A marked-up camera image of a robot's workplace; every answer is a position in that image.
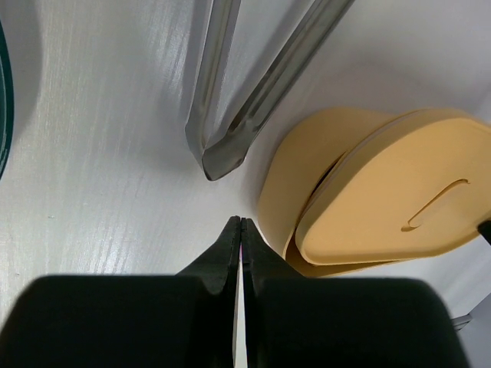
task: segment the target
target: oval yellow lid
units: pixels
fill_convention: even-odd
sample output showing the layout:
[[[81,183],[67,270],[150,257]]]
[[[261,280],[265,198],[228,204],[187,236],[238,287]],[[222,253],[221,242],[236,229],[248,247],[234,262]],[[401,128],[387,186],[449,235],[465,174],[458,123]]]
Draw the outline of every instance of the oval yellow lid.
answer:
[[[439,255],[477,236],[489,188],[488,126],[458,110],[409,113],[341,156],[297,214],[295,244],[311,265]]]

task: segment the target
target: dark green bowl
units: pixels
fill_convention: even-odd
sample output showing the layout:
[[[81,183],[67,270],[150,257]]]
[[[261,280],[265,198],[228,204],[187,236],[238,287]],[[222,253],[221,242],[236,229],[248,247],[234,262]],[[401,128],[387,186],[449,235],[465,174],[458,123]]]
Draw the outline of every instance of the dark green bowl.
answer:
[[[0,178],[7,163],[14,130],[14,86],[7,42],[0,23]]]

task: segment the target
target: yellow plastic container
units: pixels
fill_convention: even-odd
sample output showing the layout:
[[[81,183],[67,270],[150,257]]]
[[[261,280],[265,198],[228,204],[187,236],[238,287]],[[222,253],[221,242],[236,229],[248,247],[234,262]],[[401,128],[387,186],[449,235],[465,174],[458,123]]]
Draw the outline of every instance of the yellow plastic container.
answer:
[[[283,140],[259,199],[270,246],[307,276],[440,255],[491,217],[491,129],[452,109],[340,107]]]

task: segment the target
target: container lid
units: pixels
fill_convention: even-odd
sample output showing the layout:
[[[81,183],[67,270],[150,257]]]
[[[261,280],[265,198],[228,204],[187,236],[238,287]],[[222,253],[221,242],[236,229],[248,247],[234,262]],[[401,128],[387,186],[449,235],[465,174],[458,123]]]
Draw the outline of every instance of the container lid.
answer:
[[[311,265],[443,254],[491,217],[491,129],[458,110],[392,119],[338,160],[295,243]]]

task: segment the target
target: white table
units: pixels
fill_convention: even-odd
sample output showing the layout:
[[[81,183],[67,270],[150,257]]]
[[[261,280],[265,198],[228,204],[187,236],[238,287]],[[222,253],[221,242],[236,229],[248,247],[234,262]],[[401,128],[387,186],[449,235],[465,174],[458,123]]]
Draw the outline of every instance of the white table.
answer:
[[[222,110],[258,54],[271,58],[309,3],[244,2]],[[0,182],[2,319],[39,275],[177,272],[229,216],[255,217],[274,149],[316,110],[451,105],[491,118],[491,3],[358,1],[245,164],[207,182],[184,136],[205,7],[201,0],[0,0],[16,98]],[[491,292],[491,247],[479,238],[438,258],[359,275],[426,280],[458,317]]]

